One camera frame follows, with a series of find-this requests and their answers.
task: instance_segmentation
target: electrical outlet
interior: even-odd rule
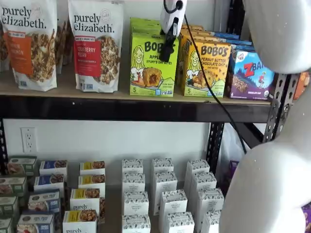
[[[37,142],[35,128],[20,128],[23,140],[23,149],[26,154],[37,153]]]

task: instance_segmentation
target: oatmeal box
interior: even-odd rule
[[[148,215],[122,216],[122,233],[150,233]]]
[[[232,99],[268,100],[273,91],[274,72],[265,67],[258,54],[233,50],[230,55],[226,91]]]
[[[17,224],[17,232],[54,233],[54,214],[22,213]]]
[[[105,161],[80,163],[80,175],[105,175]]]
[[[95,210],[65,211],[64,233],[95,233],[97,229]]]
[[[105,197],[105,175],[84,175],[79,176],[79,188],[97,188],[100,190],[100,197]]]
[[[179,41],[169,62],[159,59],[165,36],[132,33],[130,95],[172,97]]]
[[[42,161],[40,165],[40,175],[63,174],[65,182],[67,181],[67,160]]]

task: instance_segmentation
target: small box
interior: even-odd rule
[[[84,175],[79,176],[79,188],[98,188],[100,197],[105,197],[105,175]]]
[[[164,233],[192,233],[194,221],[190,212],[167,214]]]
[[[143,173],[143,160],[142,159],[123,159],[122,160],[122,174],[123,173]]]
[[[185,185],[184,185],[184,190],[187,195],[187,198],[190,197],[192,175],[195,172],[200,172],[200,171],[209,172],[209,165],[206,160],[199,159],[199,160],[190,160],[187,162]]]
[[[80,163],[80,176],[105,175],[105,161]]]
[[[204,217],[201,232],[218,233],[220,214],[221,214],[220,210],[214,212],[207,212]]]
[[[209,211],[222,210],[225,198],[220,188],[209,188],[199,191],[196,212],[194,215],[196,232],[201,232],[204,214]]]
[[[156,172],[154,178],[154,190],[152,193],[153,215],[159,215],[161,204],[161,193],[177,189],[177,178],[173,171]]]
[[[97,229],[95,210],[65,211],[64,233],[95,233]]]
[[[59,189],[60,197],[64,198],[64,175],[58,174],[58,175],[46,175],[46,176],[37,176],[35,178],[35,185],[34,190],[40,191],[40,190],[55,190]]]
[[[67,181],[67,160],[42,161],[40,165],[40,176],[63,174],[65,182]]]
[[[161,195],[159,231],[164,233],[167,214],[186,212],[187,197],[183,190],[163,192]]]
[[[148,215],[122,216],[122,233],[150,233]]]
[[[258,54],[233,50],[230,55],[227,94],[232,99],[267,100],[273,91],[274,72],[265,67]]]
[[[196,172],[192,175],[190,188],[189,210],[194,215],[198,200],[198,191],[207,188],[216,188],[217,180],[211,172]]]
[[[17,232],[54,233],[54,214],[23,213],[19,217]]]
[[[147,215],[149,200],[147,192],[125,192],[122,214],[123,215]]]
[[[1,233],[14,233],[13,219],[11,217],[0,218],[0,232]]]
[[[36,156],[14,156],[8,162],[10,175],[35,176],[38,174]]]

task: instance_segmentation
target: bobo's oat bites box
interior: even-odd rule
[[[15,81],[21,89],[57,87],[55,0],[1,0],[1,22]]]
[[[172,97],[178,54],[178,40],[169,62],[159,60],[165,37],[133,33],[130,95]]]
[[[232,99],[267,100],[274,72],[265,67],[256,52],[233,50],[230,55],[227,93]]]
[[[69,0],[74,35],[76,88],[84,92],[118,90],[123,5],[97,0]]]
[[[231,45],[203,40],[197,40],[195,43],[200,53],[207,82],[215,96],[222,98]],[[205,82],[194,45],[188,41],[186,46],[182,92],[185,96],[210,97],[211,93]]]

